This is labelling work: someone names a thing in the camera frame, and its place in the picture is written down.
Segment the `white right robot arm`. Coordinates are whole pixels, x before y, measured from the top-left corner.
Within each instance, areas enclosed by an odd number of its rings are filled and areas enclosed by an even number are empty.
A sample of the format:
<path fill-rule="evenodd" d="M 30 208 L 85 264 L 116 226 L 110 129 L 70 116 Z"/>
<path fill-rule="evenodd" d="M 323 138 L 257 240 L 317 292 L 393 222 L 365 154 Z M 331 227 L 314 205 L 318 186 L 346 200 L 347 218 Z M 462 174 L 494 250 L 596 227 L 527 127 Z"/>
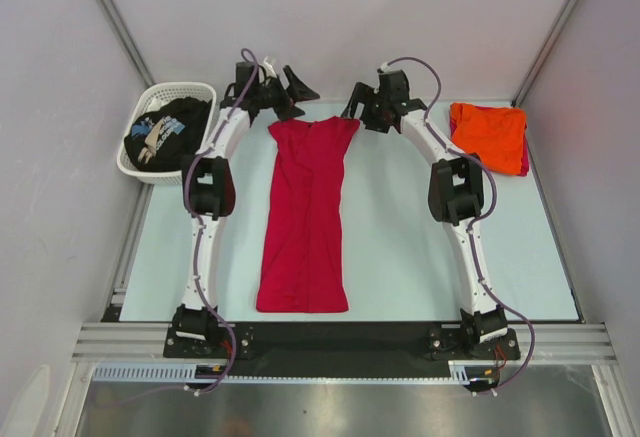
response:
<path fill-rule="evenodd" d="M 481 241 L 484 169 L 477 155 L 464 153 L 432 122 L 429 105 L 410 96 L 403 71 L 381 71 L 378 78 L 376 88 L 363 82 L 354 85 L 341 116 L 359 119 L 367 130 L 395 129 L 431 165 L 429 211 L 449 237 L 465 298 L 458 346 L 473 358 L 484 358 L 508 331 Z"/>

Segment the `red polo shirt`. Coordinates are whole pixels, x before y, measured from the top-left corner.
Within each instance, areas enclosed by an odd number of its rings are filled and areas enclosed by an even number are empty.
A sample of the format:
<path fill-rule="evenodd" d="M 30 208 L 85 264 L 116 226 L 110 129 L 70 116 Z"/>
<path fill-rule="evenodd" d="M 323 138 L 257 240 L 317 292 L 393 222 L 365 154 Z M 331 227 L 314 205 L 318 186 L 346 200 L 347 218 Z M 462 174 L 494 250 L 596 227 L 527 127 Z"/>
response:
<path fill-rule="evenodd" d="M 338 116 L 270 125 L 277 146 L 256 310 L 343 313 L 344 160 L 359 130 Z"/>

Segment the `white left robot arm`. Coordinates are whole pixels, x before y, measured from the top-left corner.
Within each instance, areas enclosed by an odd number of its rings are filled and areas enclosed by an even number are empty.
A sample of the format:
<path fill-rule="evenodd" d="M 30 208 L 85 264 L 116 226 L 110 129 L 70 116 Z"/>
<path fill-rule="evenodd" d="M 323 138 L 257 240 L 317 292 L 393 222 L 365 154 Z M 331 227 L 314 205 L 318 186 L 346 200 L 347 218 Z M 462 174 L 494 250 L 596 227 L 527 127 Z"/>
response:
<path fill-rule="evenodd" d="M 269 60 L 236 64 L 235 81 L 225 91 L 213 130 L 195 154 L 182 159 L 192 257 L 181 303 L 166 334 L 165 357 L 209 357 L 229 341 L 217 313 L 216 273 L 222 234 L 236 203 L 230 158 L 261 111 L 272 110 L 278 120 L 288 121 L 304 115 L 300 102 L 319 98 L 288 65 L 277 72 Z"/>

